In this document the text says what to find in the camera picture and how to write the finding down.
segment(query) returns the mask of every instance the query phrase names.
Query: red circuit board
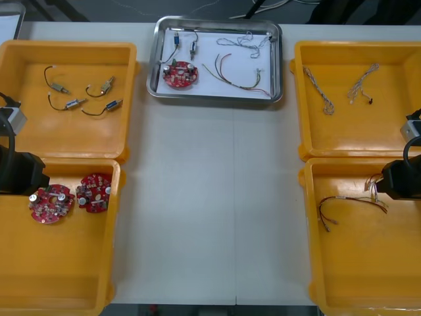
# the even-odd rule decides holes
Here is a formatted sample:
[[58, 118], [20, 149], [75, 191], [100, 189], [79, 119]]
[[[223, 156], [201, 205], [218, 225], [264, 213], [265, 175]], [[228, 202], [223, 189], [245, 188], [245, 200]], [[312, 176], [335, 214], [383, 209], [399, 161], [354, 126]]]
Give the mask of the red circuit board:
[[53, 224], [67, 215], [74, 201], [70, 189], [60, 184], [52, 184], [45, 189], [40, 188], [36, 197], [29, 204], [32, 218], [41, 224]]
[[175, 65], [169, 65], [170, 71], [168, 74], [162, 73], [165, 82], [173, 88], [186, 88], [197, 80], [199, 72], [197, 67], [194, 67], [192, 72], [187, 70], [187, 61], [178, 61]]
[[82, 185], [76, 188], [79, 208], [88, 213], [100, 213], [108, 209], [111, 192], [111, 176], [95, 173], [86, 176], [81, 181]]

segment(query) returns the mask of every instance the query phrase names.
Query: white table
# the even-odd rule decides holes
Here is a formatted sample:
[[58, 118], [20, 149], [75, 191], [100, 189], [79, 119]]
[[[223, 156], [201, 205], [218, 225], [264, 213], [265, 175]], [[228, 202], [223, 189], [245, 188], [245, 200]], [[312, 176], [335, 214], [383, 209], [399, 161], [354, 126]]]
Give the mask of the white table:
[[24, 23], [21, 38], [128, 41], [137, 79], [113, 279], [116, 303], [310, 305], [293, 75], [299, 40], [420, 41], [418, 26], [281, 25], [275, 111], [160, 100], [145, 89], [154, 24]]

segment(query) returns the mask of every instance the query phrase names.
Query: blue component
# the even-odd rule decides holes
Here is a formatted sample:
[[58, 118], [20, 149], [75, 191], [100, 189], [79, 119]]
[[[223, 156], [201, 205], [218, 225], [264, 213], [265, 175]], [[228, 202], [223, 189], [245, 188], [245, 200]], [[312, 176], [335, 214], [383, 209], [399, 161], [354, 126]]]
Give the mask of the blue component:
[[107, 105], [105, 105], [105, 107], [107, 108], [107, 111], [111, 111], [115, 109], [116, 107], [118, 107], [122, 101], [123, 100], [114, 100], [113, 102], [110, 102]]
[[174, 45], [179, 46], [179, 44], [180, 44], [180, 37], [178, 35], [178, 32], [175, 32], [174, 33]]

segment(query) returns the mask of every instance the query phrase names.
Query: stainless steel tray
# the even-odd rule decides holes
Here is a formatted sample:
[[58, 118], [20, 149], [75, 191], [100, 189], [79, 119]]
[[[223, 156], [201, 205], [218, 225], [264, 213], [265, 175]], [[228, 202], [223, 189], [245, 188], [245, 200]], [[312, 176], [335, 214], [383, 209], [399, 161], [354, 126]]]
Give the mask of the stainless steel tray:
[[[227, 33], [243, 35], [246, 31], [251, 31], [256, 35], [269, 35], [270, 38], [270, 99], [245, 98], [245, 97], [220, 97], [213, 95], [189, 95], [158, 93], [158, 81], [160, 78], [160, 63], [164, 47], [164, 37], [166, 30], [192, 31], [198, 33]], [[269, 21], [250, 20], [191, 20], [180, 16], [166, 16], [160, 19], [155, 26], [151, 58], [149, 59], [149, 73], [147, 77], [147, 90], [155, 97], [173, 97], [188, 99], [212, 99], [224, 101], [246, 101], [253, 103], [273, 103], [281, 99], [282, 87], [282, 30]]]

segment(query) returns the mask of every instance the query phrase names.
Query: yellow tray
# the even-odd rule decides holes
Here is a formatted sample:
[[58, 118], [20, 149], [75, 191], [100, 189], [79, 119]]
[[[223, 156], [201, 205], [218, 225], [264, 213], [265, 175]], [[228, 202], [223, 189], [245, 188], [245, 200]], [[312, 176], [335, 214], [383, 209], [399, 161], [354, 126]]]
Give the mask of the yellow tray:
[[[68, 90], [71, 95], [52, 90], [47, 78]], [[83, 43], [56, 41], [7, 41], [0, 47], [0, 89], [22, 102], [28, 118], [16, 137], [16, 151], [27, 151], [40, 157], [107, 158], [125, 162], [130, 107], [137, 71], [136, 47], [130, 43]], [[104, 97], [92, 98], [91, 93], [111, 76], [112, 89]], [[121, 108], [90, 117], [79, 109], [55, 111], [72, 99], [87, 98], [85, 111], [98, 113], [104, 106], [123, 99]]]
[[[379, 69], [363, 82], [373, 104], [361, 94], [349, 104], [349, 89], [373, 63]], [[334, 103], [332, 116], [323, 113], [322, 97], [303, 65]], [[290, 69], [295, 75], [303, 160], [402, 156], [405, 141], [399, 130], [405, 116], [421, 107], [421, 43], [302, 41], [295, 46]]]
[[91, 214], [77, 202], [55, 224], [31, 217], [27, 196], [0, 199], [0, 315], [98, 315], [111, 301], [120, 165], [108, 159], [44, 159], [51, 184], [76, 195], [87, 174], [112, 174], [109, 208]]
[[421, 202], [379, 198], [372, 205], [334, 199], [325, 216], [339, 221], [326, 232], [317, 207], [328, 196], [369, 196], [364, 183], [390, 159], [312, 158], [299, 173], [304, 186], [312, 284], [310, 297], [329, 316], [421, 313]]

